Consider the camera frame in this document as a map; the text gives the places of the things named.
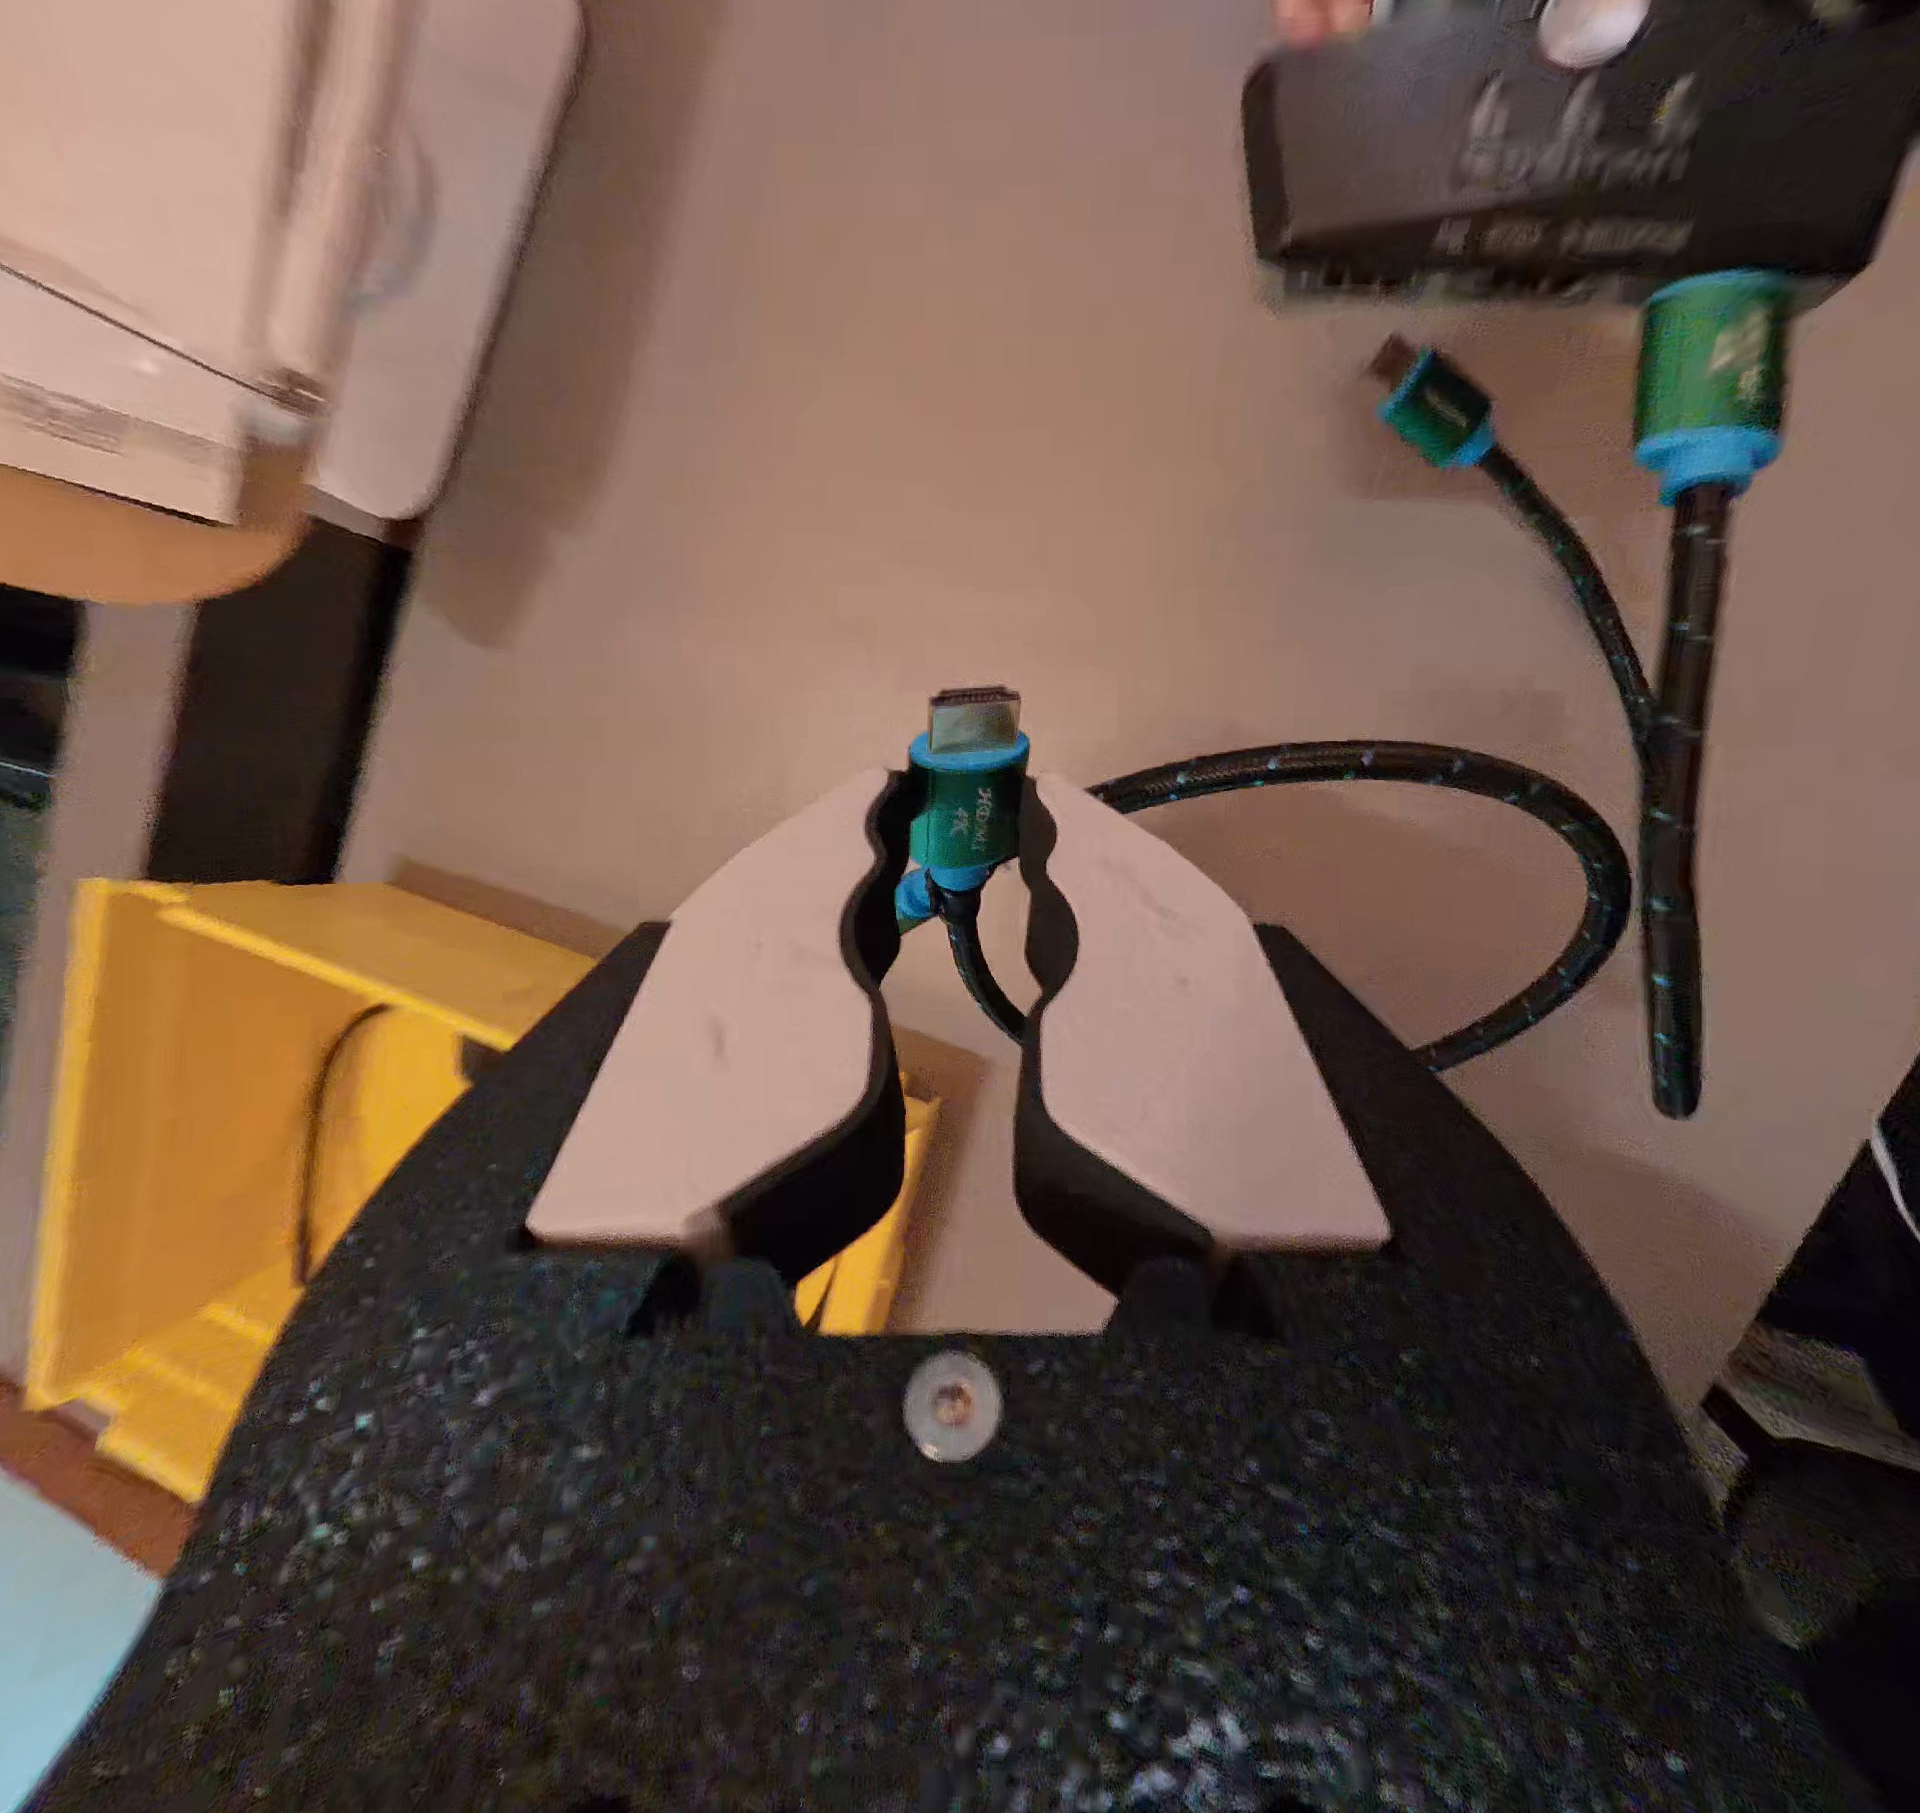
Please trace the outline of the yellow plastic bin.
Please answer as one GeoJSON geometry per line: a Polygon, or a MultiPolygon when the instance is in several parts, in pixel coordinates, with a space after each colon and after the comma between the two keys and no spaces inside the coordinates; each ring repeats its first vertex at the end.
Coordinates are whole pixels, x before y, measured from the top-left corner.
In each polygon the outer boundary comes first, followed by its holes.
{"type": "Polygon", "coordinates": [[[591,962],[390,883],[77,891],[31,1409],[198,1505],[325,1256],[591,962]]]}

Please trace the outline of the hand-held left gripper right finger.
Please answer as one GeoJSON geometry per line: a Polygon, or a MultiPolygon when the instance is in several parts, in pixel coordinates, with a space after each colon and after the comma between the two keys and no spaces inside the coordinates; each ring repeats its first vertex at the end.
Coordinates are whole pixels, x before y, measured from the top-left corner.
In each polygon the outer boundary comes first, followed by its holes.
{"type": "Polygon", "coordinates": [[[1061,778],[1025,785],[1017,1207],[1112,1295],[1154,1262],[1358,1255],[1391,1226],[1258,934],[1061,778]]]}

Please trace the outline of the grey desk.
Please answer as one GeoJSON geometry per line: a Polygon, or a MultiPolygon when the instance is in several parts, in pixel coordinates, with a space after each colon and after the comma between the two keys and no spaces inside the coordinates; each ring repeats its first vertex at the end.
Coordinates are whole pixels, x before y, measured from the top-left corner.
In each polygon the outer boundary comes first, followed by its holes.
{"type": "MultiPolygon", "coordinates": [[[[604,954],[1008,681],[1081,785],[1415,738],[1635,770],[1551,563],[1386,436],[1391,326],[1495,394],[1652,647],[1617,312],[1268,309],[1263,0],[582,0],[588,58],[426,520],[341,874],[604,954]]],[[[1706,1081],[1647,1102],[1635,945],[1450,1077],[1675,1401],[1915,1058],[1915,177],[1797,335],[1702,789],[1706,1081]]]]}

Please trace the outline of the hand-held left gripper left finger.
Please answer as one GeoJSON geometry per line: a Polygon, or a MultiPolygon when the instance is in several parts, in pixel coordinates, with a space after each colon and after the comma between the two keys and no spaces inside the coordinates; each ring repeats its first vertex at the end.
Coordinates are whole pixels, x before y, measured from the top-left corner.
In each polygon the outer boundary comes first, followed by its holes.
{"type": "Polygon", "coordinates": [[[908,781],[856,773],[675,908],[530,1238],[755,1260],[802,1282],[889,1212],[903,1093],[881,985],[907,827],[908,781]]]}

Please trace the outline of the black silver switch box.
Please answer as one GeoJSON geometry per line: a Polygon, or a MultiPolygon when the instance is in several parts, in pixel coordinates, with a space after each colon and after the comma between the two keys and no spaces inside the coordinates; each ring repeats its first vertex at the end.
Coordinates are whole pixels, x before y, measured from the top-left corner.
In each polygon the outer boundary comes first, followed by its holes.
{"type": "Polygon", "coordinates": [[[1758,0],[1461,0],[1275,49],[1240,88],[1250,241],[1292,296],[1832,289],[1911,137],[1915,18],[1758,0]]]}

